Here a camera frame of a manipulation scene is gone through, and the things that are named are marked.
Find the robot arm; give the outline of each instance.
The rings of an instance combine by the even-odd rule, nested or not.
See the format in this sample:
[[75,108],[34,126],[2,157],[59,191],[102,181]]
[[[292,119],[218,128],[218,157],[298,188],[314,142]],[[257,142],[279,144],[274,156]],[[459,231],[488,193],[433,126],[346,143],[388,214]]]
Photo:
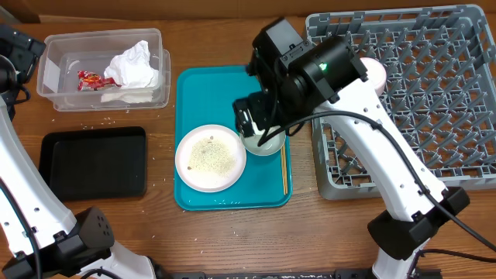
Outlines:
[[38,268],[31,242],[5,193],[8,191],[33,231],[44,277],[104,269],[123,279],[165,278],[167,274],[151,259],[114,240],[100,210],[89,208],[74,216],[48,188],[22,147],[11,122],[14,104],[19,103],[19,87],[31,78],[43,50],[43,43],[0,25],[0,226],[14,256],[3,274],[8,279],[31,279]]
[[[417,182],[426,185],[430,195],[454,215],[468,205],[467,194],[461,188],[447,189],[415,155],[382,107],[367,69],[342,39],[327,39],[312,47],[286,20],[279,19],[262,29],[253,48],[247,71],[257,76],[262,91],[233,103],[237,129],[252,136],[253,127],[281,126],[288,134],[291,124],[298,122],[295,120],[314,112],[342,113],[325,120],[368,170],[387,209],[368,226],[381,248],[372,274],[379,279],[409,277],[416,253],[447,221]],[[420,181],[379,129],[344,115],[350,112],[389,132]]]

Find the small bowl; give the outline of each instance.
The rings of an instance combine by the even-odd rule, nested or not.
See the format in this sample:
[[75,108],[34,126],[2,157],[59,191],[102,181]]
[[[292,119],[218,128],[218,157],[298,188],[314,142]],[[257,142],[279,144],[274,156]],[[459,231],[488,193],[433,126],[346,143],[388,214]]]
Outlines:
[[[269,134],[272,133],[275,128],[271,128],[269,130]],[[277,151],[279,151],[284,143],[286,142],[286,133],[281,132],[277,134],[272,139],[269,139],[266,143],[262,144],[262,146],[258,147],[258,141],[262,137],[262,135],[255,135],[248,138],[245,138],[243,135],[239,135],[241,138],[241,142],[245,146],[246,150],[248,150],[251,154],[257,156],[269,156]]]

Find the wooden table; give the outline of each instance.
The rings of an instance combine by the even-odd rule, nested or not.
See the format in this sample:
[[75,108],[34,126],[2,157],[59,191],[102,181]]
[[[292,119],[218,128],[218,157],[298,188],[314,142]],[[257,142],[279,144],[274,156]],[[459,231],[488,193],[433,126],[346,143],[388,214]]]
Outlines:
[[[496,14],[488,16],[496,25]],[[148,135],[148,192],[143,198],[70,202],[77,213],[98,206],[112,224],[115,238],[135,253],[153,257],[169,271],[206,273],[334,270],[370,267],[377,246],[367,223],[384,211],[380,198],[326,201],[317,192],[312,158],[311,127],[291,139],[294,194],[281,208],[220,212],[184,212],[173,194],[175,81],[190,67],[245,64],[251,43],[273,19],[155,21],[17,26],[39,40],[51,34],[106,29],[158,28],[172,59],[170,101],[159,110],[118,112],[57,112],[38,96],[36,77],[28,84],[33,100],[16,107],[14,127],[38,164],[42,138],[51,132],[83,126],[142,126]],[[291,18],[303,31],[305,19]],[[110,117],[112,124],[103,122]],[[496,243],[496,191],[470,192],[472,204],[460,218]],[[496,257],[449,222],[430,248]],[[0,238],[0,265],[11,254]],[[494,278],[496,265],[448,256],[428,256],[424,268],[442,268],[445,278]]]

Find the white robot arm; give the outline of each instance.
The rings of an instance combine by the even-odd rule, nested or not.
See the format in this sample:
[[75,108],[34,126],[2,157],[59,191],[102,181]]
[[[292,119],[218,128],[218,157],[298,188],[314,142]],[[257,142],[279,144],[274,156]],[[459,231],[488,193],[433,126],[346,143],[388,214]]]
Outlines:
[[[431,195],[438,202],[443,200],[442,193],[446,190],[446,186],[428,171],[398,131],[382,107],[371,80],[363,82],[356,79],[339,92],[338,102],[335,104],[324,102],[315,109],[315,112],[335,110],[355,112],[381,123],[406,153],[422,182],[428,185]],[[398,151],[380,131],[372,129],[368,123],[349,116],[327,116],[325,120],[350,145],[370,173],[392,218],[414,222],[412,216],[417,212],[426,215],[433,209],[434,205],[427,197],[418,193],[419,186]],[[379,279],[406,278],[414,255],[425,244],[427,241],[407,260],[396,260],[380,249],[377,261],[372,267],[375,276]]]
[[[14,256],[2,269],[4,275],[30,279],[40,269],[43,277],[72,276],[98,268],[120,278],[165,278],[167,274],[151,259],[114,241],[112,229],[97,208],[74,216],[48,188],[11,122],[19,89],[26,90],[22,83],[29,80],[44,44],[5,25],[0,26],[0,40],[12,44],[10,50],[15,50],[16,57],[33,58],[31,64],[17,61],[16,67],[0,55],[0,226]],[[2,48],[0,53],[8,55]],[[26,230],[19,215],[27,222]],[[41,257],[43,268],[35,264],[36,257]]]

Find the white cylinder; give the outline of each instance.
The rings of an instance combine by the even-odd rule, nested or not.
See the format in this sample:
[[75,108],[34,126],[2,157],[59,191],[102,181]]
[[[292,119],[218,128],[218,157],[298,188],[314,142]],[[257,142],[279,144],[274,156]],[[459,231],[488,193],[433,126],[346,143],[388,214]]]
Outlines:
[[374,89],[377,96],[381,96],[386,86],[386,79],[388,78],[386,69],[384,69],[381,62],[373,58],[364,57],[360,58],[360,60],[367,69],[367,76],[372,83],[374,83]]

